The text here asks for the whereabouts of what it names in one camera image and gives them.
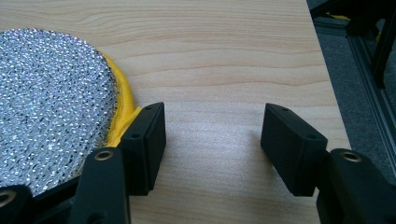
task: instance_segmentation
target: sparkly silver disc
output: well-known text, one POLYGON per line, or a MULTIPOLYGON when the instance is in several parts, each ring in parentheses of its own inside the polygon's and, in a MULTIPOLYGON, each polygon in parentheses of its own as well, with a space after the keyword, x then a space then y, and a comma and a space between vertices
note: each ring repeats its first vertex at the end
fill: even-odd
POLYGON ((84 40, 0 33, 0 187, 24 184, 37 195, 79 175, 106 143, 116 105, 112 71, 84 40))

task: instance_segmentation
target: screw hole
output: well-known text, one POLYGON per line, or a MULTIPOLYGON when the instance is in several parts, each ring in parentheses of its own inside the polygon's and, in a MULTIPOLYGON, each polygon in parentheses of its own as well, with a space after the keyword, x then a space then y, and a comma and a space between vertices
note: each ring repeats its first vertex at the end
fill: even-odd
POLYGON ((308 138, 309 138, 309 139, 317 139, 317 137, 314 136, 313 134, 309 134, 309 135, 308 135, 308 138))
POLYGON ((139 138, 139 137, 140 137, 140 134, 138 134, 138 133, 133 133, 133 134, 131 135, 131 137, 132 137, 132 138, 139 138))
POLYGON ((113 155, 114 155, 114 153, 112 151, 109 151, 109 150, 101 151, 101 152, 96 153, 95 159, 97 161, 105 161, 105 160, 110 159, 113 155))
POLYGON ((106 214, 104 212, 92 213, 88 219, 87 224, 102 224, 105 223, 106 214))
POLYGON ((14 190, 6 189, 4 191, 1 191, 0 192, 0 208, 11 203, 15 199, 16 196, 17 196, 17 193, 14 190))
POLYGON ((341 156, 347 161, 360 162, 361 157, 352 152, 341 152, 341 156))

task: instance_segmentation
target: round object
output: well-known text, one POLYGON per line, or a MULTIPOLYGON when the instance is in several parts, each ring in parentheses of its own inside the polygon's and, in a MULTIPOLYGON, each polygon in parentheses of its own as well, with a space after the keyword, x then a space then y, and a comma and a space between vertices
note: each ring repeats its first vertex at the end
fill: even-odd
MULTIPOLYGON (((72 35, 0 34, 0 187, 23 184, 37 195, 79 175, 94 148, 117 142, 108 134, 120 132, 112 120, 122 121, 118 82, 126 79, 113 70, 72 35)), ((134 112, 133 102, 126 107, 134 112)))

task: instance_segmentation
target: silver mesh surface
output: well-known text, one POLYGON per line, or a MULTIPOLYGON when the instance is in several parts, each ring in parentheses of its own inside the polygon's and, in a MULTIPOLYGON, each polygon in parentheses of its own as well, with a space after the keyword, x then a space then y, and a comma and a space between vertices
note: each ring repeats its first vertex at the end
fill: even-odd
POLYGON ((0 33, 0 187, 34 195, 80 174, 117 105, 106 60, 77 37, 37 29, 0 33))

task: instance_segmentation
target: wood grain surface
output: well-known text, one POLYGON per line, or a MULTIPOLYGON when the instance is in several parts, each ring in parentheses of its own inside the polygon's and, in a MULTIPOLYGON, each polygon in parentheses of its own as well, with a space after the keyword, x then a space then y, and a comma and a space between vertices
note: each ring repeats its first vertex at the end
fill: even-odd
POLYGON ((168 144, 133 223, 318 223, 260 148, 266 103, 349 148, 305 0, 0 1, 0 31, 69 33, 108 54, 168 144))

